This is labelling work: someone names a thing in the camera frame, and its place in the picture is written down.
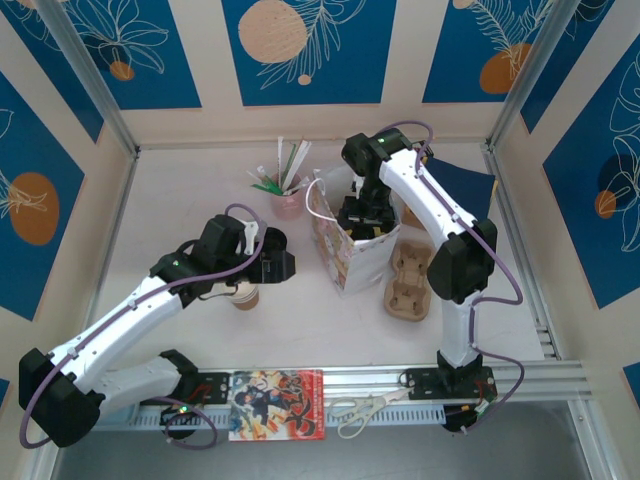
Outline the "green straw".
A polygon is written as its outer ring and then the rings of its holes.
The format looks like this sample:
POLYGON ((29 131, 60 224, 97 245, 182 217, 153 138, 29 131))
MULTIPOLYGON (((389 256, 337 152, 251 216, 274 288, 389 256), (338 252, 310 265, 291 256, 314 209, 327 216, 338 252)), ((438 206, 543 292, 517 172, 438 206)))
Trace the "green straw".
POLYGON ((294 144, 293 147, 292 147, 292 150, 290 152, 289 159, 287 161, 287 164, 286 164, 286 167, 285 167, 285 170, 284 170, 284 176, 283 176, 283 179, 282 179, 282 190, 283 191, 286 191, 286 190, 289 189, 289 185, 291 183, 292 175, 293 175, 293 166, 294 166, 295 160, 298 157, 298 152, 299 152, 300 148, 301 148, 301 144, 300 143, 294 144))

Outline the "aluminium frame post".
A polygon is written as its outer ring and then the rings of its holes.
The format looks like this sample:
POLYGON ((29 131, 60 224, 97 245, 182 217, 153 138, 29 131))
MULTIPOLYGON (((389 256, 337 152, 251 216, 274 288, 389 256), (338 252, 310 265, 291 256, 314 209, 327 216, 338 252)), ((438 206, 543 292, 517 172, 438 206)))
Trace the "aluminium frame post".
POLYGON ((494 153, 529 97, 550 56, 560 41, 581 0, 555 0, 541 26, 524 66, 506 96, 499 115, 486 138, 487 151, 494 153))
POLYGON ((139 145, 120 108, 68 15, 57 0, 33 0, 36 9, 83 89, 109 127, 122 150, 133 160, 139 145))

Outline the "aluminium side rail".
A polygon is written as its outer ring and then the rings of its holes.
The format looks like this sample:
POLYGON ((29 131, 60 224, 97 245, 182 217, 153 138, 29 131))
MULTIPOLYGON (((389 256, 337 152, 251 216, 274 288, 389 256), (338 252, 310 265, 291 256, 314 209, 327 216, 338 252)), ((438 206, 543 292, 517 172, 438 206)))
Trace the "aluminium side rail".
POLYGON ((126 171, 126 176, 124 177, 124 183, 119 192, 118 202, 116 204, 114 217, 109 225, 108 235, 106 237, 107 243, 106 243, 105 251, 104 251, 104 254, 102 255, 102 258, 99 264, 100 269, 98 272, 95 288, 93 293, 91 294, 91 297, 87 306, 86 314, 84 317, 84 321, 83 321, 84 326, 91 325, 92 319, 97 309, 101 290, 106 281, 108 267, 110 265, 115 243, 119 234, 122 217, 124 215, 128 198, 130 195, 130 191, 132 188, 139 156, 140 156, 140 150, 136 150, 131 158, 131 161, 129 162, 129 166, 126 171))
POLYGON ((525 238, 516 212, 516 204, 508 186, 503 168, 500 166, 496 153, 483 145, 482 155, 490 174, 496 177, 498 186, 496 200, 506 227, 514 261, 521 279, 524 296, 532 313, 540 343, 546 359, 564 360, 562 343, 556 338, 550 312, 544 298, 541 286, 535 276, 532 262, 526 248, 525 238))

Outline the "white printed paper bag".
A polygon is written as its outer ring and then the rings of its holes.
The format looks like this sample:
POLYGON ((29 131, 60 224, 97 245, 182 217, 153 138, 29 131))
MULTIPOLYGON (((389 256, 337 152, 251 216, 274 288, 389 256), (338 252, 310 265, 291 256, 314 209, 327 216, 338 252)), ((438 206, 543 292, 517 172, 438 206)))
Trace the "white printed paper bag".
POLYGON ((311 214, 311 235, 329 277, 342 297, 376 284, 387 270, 400 223, 385 233, 376 230, 369 240, 354 240, 338 224, 338 213, 347 196, 353 196, 354 174, 347 167, 316 169, 305 194, 311 214))

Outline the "colourful comic book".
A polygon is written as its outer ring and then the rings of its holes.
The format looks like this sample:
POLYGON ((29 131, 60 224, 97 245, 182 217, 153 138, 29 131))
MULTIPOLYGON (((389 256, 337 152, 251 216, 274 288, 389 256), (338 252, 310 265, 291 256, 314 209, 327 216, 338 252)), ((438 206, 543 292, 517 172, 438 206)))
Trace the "colourful comic book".
POLYGON ((325 438, 320 369, 236 371, 231 377, 231 442, 325 438))

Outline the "navy blue napkin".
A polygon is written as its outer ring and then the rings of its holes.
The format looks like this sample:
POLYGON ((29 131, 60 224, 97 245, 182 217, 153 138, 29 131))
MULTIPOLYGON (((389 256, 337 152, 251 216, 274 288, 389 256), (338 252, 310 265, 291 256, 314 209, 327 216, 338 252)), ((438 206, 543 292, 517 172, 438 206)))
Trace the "navy blue napkin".
POLYGON ((477 220, 485 220, 496 184, 495 176, 461 168, 432 158, 426 169, 449 196, 477 220))

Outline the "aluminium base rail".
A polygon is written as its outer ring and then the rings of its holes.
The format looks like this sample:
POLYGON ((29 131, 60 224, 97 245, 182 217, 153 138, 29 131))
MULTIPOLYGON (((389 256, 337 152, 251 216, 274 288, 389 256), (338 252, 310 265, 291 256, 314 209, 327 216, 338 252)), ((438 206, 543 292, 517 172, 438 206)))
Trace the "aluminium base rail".
MULTIPOLYGON (((33 395, 37 395, 39 405, 52 408, 86 406, 96 414, 107 414, 134 403, 153 403, 168 397, 177 380, 175 374, 154 363, 158 358, 133 368, 107 372, 87 391, 80 390, 78 381, 54 372, 51 362, 46 361, 37 368, 31 380, 20 380, 20 401, 27 404, 33 395)), ((522 365, 499 362, 466 367, 460 374, 447 374, 436 367, 326 368, 322 371, 325 400, 382 395, 400 388, 413 389, 408 395, 412 401, 447 405, 509 398, 566 400, 590 392, 578 361, 534 361, 522 365)), ((230 376, 224 404, 229 403, 232 373, 201 372, 230 376)))

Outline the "pink straw cup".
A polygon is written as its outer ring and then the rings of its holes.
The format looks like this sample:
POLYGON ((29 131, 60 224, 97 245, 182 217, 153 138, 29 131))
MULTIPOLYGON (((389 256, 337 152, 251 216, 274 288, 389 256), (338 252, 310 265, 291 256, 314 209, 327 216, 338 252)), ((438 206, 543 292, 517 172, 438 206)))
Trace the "pink straw cup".
POLYGON ((280 220, 295 220, 304 212, 304 193, 298 189, 289 195, 272 195, 270 198, 274 215, 280 220))

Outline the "brown paper coffee cup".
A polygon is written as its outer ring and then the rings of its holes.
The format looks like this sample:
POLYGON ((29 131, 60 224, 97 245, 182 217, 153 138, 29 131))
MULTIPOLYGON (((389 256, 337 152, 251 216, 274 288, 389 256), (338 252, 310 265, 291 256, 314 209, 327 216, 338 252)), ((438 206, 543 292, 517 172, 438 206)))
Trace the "brown paper coffee cup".
POLYGON ((230 302, 241 311, 255 308, 259 302, 259 287, 248 282, 239 283, 235 293, 230 297, 230 302))

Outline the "white handled scissors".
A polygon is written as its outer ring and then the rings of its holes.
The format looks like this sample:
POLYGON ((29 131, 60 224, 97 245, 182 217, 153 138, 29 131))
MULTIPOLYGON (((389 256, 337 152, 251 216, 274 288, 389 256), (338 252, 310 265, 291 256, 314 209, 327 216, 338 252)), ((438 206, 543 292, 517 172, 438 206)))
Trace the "white handled scissors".
POLYGON ((378 412, 392 402, 404 399, 412 391, 412 388, 400 388, 382 395, 341 397, 333 400, 328 412, 338 421, 338 437, 343 440, 357 437, 378 412))

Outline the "brown pulp cup carrier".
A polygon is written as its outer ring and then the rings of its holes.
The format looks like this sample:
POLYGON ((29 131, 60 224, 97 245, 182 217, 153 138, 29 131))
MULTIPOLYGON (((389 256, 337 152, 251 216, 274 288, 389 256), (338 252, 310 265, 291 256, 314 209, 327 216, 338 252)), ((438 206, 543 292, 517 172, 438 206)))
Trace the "brown pulp cup carrier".
POLYGON ((429 313, 431 287, 427 269, 433 256, 425 243, 402 241, 391 257, 393 277, 386 285, 383 305, 393 317, 409 322, 420 322, 429 313))

